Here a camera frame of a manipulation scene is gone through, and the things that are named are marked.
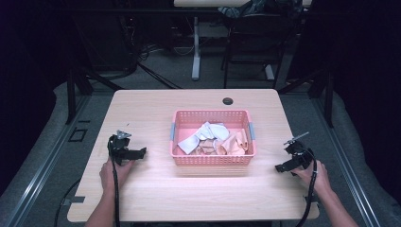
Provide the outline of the black chair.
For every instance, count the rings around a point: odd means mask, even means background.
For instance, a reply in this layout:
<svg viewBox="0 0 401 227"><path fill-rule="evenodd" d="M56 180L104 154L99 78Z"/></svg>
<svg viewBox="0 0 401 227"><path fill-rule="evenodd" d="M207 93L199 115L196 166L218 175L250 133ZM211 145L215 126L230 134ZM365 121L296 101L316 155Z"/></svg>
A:
<svg viewBox="0 0 401 227"><path fill-rule="evenodd" d="M281 14L248 14L235 18L229 26L227 44L220 69L224 71L223 87L229 79L229 64L275 67L272 87L277 84L285 45L293 29L293 22Z"/></svg>

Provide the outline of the aluminium floor rail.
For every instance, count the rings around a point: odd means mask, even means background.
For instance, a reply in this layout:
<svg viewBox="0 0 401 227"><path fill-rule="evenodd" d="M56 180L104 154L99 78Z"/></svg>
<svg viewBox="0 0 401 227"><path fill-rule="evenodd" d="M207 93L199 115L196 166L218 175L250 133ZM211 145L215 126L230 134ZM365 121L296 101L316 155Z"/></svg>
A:
<svg viewBox="0 0 401 227"><path fill-rule="evenodd" d="M333 127L326 122L323 102L311 100L328 138L330 149L324 154L324 163L329 164L330 180L340 200L361 227L384 227L375 208L375 195L381 196L381 187L375 176L365 165L358 135L340 101L334 101Z"/></svg>
<svg viewBox="0 0 401 227"><path fill-rule="evenodd" d="M78 113L64 123L66 107L60 100L20 170L0 196L0 227L83 227L67 219L69 206L90 156L99 119L92 116L95 99L78 100ZM87 129L82 142L69 142L74 128Z"/></svg>

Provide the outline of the grey tape strip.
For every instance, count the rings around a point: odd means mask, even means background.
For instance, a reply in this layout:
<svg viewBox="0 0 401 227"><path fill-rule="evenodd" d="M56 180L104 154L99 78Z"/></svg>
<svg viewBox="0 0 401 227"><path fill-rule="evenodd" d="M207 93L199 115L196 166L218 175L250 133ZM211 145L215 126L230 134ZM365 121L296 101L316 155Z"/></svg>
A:
<svg viewBox="0 0 401 227"><path fill-rule="evenodd" d="M64 198L61 202L62 206L69 206L72 203L84 203L85 198L84 197L72 197L72 198Z"/></svg>

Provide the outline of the pink plastic basket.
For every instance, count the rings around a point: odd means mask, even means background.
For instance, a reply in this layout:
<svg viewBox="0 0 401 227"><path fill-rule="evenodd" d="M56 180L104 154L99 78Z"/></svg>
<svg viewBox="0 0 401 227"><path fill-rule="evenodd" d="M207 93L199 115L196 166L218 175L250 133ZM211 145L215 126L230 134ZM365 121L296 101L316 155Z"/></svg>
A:
<svg viewBox="0 0 401 227"><path fill-rule="evenodd" d="M180 149L178 143L191 136L205 122L223 123L231 131L243 129L249 148L244 155L192 155ZM173 117L170 131L170 155L177 166L246 166L256 154L253 122L245 110L179 110Z"/></svg>

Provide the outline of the dark patterned cloth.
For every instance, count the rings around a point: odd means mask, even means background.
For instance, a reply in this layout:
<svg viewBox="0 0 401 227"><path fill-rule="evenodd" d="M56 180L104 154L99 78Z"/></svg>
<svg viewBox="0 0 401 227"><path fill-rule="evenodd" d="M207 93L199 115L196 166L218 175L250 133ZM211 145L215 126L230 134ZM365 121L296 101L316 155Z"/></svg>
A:
<svg viewBox="0 0 401 227"><path fill-rule="evenodd" d="M219 7L218 11L228 18L239 18L245 15L264 11L267 0L250 0L240 7Z"/></svg>

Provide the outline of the person's right hand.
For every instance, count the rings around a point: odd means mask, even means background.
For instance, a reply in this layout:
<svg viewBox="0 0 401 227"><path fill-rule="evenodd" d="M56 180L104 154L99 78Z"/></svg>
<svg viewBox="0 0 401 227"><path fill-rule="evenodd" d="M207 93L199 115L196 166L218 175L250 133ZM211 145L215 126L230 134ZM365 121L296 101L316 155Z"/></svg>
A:
<svg viewBox="0 0 401 227"><path fill-rule="evenodd" d="M324 197L332 191L327 170L321 161L312 162L306 169L294 168L291 173L298 175L305 183L310 183L315 176L314 190L319 197Z"/></svg>

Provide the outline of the black metal frame post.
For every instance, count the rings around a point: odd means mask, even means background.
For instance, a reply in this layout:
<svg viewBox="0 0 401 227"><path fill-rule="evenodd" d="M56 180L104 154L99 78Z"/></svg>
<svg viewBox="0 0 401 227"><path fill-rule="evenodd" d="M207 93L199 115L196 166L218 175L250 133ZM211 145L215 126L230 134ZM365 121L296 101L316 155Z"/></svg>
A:
<svg viewBox="0 0 401 227"><path fill-rule="evenodd" d="M76 115L76 94L75 94L75 74L71 70L67 75L67 104L68 104L68 116L66 120L66 125L69 125Z"/></svg>

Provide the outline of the white desk leg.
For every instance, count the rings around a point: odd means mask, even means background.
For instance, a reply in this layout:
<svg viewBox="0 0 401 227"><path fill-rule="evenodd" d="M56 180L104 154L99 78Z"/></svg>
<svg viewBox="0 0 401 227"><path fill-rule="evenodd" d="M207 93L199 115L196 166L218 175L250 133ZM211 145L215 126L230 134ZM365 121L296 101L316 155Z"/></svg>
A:
<svg viewBox="0 0 401 227"><path fill-rule="evenodd" d="M200 71L201 71L201 53L200 53L200 36L199 36L199 20L197 17L194 18L194 58L193 58L193 66L192 66L192 76L193 80L200 79Z"/></svg>

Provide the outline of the beige cloth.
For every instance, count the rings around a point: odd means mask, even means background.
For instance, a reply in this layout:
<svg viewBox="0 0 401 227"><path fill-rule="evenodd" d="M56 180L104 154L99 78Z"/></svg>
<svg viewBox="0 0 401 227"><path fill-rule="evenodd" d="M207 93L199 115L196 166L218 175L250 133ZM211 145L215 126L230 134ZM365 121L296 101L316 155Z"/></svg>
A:
<svg viewBox="0 0 401 227"><path fill-rule="evenodd" d="M217 141L215 145L217 155L244 155L249 148L247 134L243 129L231 131L226 140Z"/></svg>

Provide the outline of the light blue cloth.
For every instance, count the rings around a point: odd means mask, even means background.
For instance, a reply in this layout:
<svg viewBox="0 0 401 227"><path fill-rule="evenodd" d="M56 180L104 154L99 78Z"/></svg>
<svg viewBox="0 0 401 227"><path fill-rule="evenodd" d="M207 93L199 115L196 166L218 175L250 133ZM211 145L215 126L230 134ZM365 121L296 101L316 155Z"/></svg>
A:
<svg viewBox="0 0 401 227"><path fill-rule="evenodd" d="M229 130L223 123L203 123L195 133L178 143L178 146L186 154L190 154L201 141L215 140L224 141L229 137Z"/></svg>

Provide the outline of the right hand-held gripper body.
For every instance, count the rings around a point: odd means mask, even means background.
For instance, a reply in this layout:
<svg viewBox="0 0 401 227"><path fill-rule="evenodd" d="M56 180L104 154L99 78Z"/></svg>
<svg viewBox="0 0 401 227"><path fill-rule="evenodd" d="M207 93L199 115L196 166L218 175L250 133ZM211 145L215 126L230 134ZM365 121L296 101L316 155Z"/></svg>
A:
<svg viewBox="0 0 401 227"><path fill-rule="evenodd" d="M290 160L294 160L296 162L294 168L301 166L303 169L306 169L314 160L313 151L310 148L306 148L304 144L299 141L300 138L306 136L307 134L308 132L305 132L286 141L287 147L285 148L285 151L291 155Z"/></svg>

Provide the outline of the brown cloth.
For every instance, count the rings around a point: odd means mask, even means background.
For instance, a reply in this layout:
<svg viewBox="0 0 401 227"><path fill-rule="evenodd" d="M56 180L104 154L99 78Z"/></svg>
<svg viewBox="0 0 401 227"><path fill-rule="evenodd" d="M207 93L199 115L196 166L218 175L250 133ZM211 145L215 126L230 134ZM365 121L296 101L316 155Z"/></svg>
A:
<svg viewBox="0 0 401 227"><path fill-rule="evenodd" d="M207 139L202 140L199 144L194 148L191 152L192 155L216 155L216 148L214 145L214 141Z"/></svg>

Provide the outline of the black floor tape square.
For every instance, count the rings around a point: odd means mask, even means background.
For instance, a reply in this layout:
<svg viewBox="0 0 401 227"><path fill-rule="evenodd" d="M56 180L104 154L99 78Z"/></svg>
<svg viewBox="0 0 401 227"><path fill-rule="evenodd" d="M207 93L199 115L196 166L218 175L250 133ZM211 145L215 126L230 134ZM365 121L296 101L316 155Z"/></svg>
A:
<svg viewBox="0 0 401 227"><path fill-rule="evenodd" d="M70 134L68 141L69 142L82 142L83 139L85 138L86 133L87 133L87 129L74 128L72 133Z"/></svg>

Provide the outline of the person's left hand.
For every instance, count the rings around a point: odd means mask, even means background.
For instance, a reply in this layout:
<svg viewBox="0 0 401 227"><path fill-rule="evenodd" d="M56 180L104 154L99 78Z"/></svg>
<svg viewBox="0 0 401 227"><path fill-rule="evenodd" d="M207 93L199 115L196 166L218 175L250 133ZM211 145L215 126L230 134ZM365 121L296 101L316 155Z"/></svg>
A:
<svg viewBox="0 0 401 227"><path fill-rule="evenodd" d="M115 194L114 189L114 172L117 174L118 186L121 187L128 176L130 175L131 168L134 161L128 161L124 165L115 165L111 159L108 159L102 166L99 176L101 178L103 194L111 196Z"/></svg>

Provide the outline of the white desk top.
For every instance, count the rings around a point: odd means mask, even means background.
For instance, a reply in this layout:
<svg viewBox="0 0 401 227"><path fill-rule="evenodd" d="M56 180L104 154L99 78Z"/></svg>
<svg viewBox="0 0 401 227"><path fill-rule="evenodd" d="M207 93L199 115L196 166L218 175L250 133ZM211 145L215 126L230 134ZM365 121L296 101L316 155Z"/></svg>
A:
<svg viewBox="0 0 401 227"><path fill-rule="evenodd" d="M175 7L182 8L217 8L240 7L251 0L173 0Z"/></svg>

